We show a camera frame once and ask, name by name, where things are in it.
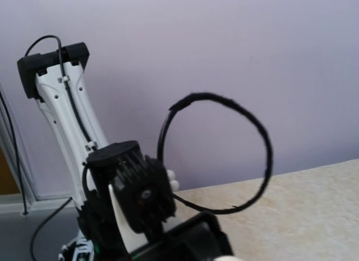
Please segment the white earbud charging case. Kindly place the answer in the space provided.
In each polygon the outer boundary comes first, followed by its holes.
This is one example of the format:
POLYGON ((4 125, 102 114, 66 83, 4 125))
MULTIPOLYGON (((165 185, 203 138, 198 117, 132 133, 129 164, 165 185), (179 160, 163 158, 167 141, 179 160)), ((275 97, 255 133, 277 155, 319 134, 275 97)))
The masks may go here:
POLYGON ((168 175, 168 179, 169 179, 169 183, 171 186, 171 189, 173 192, 176 192, 179 190, 180 188, 180 184, 176 179, 176 174, 174 171, 172 170, 167 170, 167 175, 168 175))

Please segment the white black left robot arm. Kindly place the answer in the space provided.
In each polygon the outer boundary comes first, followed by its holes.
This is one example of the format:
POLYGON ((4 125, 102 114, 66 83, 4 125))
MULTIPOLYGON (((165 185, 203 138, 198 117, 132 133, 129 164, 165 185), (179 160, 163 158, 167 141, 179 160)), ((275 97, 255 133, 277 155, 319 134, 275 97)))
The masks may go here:
POLYGON ((135 140, 110 143, 89 101, 84 43, 17 61, 28 98, 51 125, 71 178, 72 260, 219 260, 233 255, 215 215, 176 217, 174 175, 135 140))

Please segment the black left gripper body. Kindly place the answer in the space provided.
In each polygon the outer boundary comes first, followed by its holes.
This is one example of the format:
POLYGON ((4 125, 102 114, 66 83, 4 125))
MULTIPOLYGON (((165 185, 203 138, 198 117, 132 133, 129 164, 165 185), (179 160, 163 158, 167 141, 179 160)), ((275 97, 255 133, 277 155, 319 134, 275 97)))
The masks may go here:
POLYGON ((217 217, 202 212, 167 231, 161 240, 135 250, 132 260, 214 260, 233 255, 227 235, 217 217))

